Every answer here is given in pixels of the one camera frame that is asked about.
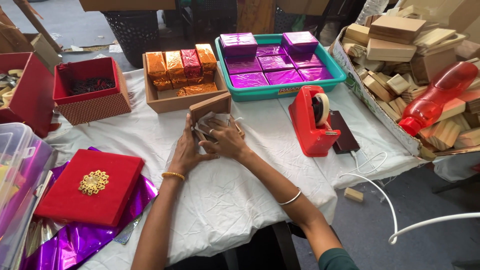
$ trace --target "red plastic bottle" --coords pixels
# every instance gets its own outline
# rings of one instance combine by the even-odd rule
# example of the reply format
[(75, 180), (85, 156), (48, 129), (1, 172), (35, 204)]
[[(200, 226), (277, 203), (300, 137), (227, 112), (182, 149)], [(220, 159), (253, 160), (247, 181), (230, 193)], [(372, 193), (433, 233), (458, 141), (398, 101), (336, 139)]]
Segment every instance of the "red plastic bottle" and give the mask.
[(415, 136), (420, 129), (435, 123), (445, 103), (460, 96), (477, 77), (478, 68), (469, 62), (456, 62), (442, 69), (430, 82), (425, 93), (410, 102), (398, 123)]

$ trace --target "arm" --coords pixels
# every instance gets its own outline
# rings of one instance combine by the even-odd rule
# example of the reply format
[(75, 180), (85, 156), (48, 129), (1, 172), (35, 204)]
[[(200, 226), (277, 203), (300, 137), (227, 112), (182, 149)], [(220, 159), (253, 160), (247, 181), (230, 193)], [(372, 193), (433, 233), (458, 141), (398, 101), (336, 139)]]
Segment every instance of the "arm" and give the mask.
[[(200, 155), (195, 151), (190, 115), (187, 114), (185, 129), (177, 142), (168, 172), (186, 176), (199, 162), (216, 158), (219, 156), (215, 154)], [(148, 213), (140, 234), (135, 257), (133, 257), (132, 270), (158, 270), (165, 267), (172, 211), (181, 183), (182, 179), (177, 176), (163, 178), (158, 196)]]
[[(201, 126), (201, 128), (206, 132), (213, 128), (211, 135), (219, 143), (201, 141), (199, 143), (201, 146), (222, 156), (233, 158), (245, 166), (265, 185), (279, 203), (288, 202), (298, 194), (299, 190), (292, 182), (248, 148), (234, 124), (227, 126), (217, 119), (211, 119), (209, 126)], [(302, 228), (317, 260), (323, 252), (330, 248), (342, 248), (323, 214), (303, 194), (300, 194), (293, 202), (282, 205), (282, 209), (293, 222)]]

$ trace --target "bottle cap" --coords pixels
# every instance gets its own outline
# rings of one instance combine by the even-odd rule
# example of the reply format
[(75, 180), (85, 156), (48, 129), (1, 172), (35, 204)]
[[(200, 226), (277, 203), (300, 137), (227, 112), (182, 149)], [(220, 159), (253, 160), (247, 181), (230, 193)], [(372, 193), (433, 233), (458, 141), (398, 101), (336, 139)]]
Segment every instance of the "bottle cap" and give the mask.
[(415, 136), (421, 129), (420, 123), (412, 117), (407, 117), (402, 119), (399, 123), (399, 126), (405, 130), (411, 136)]

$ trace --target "teal plastic tray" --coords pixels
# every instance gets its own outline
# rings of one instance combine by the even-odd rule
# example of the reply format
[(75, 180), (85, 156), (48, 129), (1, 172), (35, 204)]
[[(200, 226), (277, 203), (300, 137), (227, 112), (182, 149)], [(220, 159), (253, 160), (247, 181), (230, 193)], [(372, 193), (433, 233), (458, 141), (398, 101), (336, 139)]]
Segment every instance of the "teal plastic tray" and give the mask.
[[(258, 44), (280, 44), (280, 42), (282, 41), (282, 34), (266, 34), (253, 36), (255, 37), (255, 40)], [(236, 102), (294, 97), (297, 95), (298, 91), (302, 86), (321, 86), (325, 92), (330, 92), (333, 90), (333, 88), (335, 88), (338, 83), (342, 83), (347, 78), (347, 76), (338, 66), (335, 60), (333, 60), (330, 54), (328, 54), (325, 48), (319, 43), (317, 49), (315, 50), (315, 54), (327, 66), (327, 69), (332, 74), (333, 79), (274, 86), (235, 88), (233, 87), (232, 82), (230, 81), (230, 78), (228, 76), (225, 59), (223, 58), (223, 49), (219, 37), (215, 39), (215, 45), (218, 57), (220, 58), (220, 65), (222, 66), (223, 76), (227, 83), (227, 88), (232, 95), (233, 101)]]

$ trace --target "hand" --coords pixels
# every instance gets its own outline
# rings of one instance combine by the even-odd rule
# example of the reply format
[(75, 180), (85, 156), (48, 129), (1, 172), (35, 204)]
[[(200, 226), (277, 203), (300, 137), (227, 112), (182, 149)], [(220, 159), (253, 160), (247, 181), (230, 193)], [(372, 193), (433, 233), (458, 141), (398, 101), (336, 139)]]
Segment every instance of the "hand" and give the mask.
[(220, 156), (216, 154), (201, 155), (195, 150), (195, 140), (192, 135), (192, 124), (190, 123), (190, 115), (187, 114), (185, 120), (185, 129), (183, 135), (177, 142), (177, 148), (173, 154), (172, 163), (168, 168), (169, 172), (176, 172), (186, 176), (188, 172), (195, 168), (197, 164), (205, 160), (218, 159)]
[(213, 129), (210, 135), (218, 140), (218, 144), (210, 141), (201, 141), (198, 145), (209, 149), (210, 152), (218, 153), (239, 161), (243, 154), (251, 150), (240, 137), (232, 116), (230, 116), (230, 123), (231, 125), (228, 126), (216, 118), (211, 118), (207, 122), (208, 126), (200, 125), (200, 129), (206, 133), (209, 133), (210, 130)]

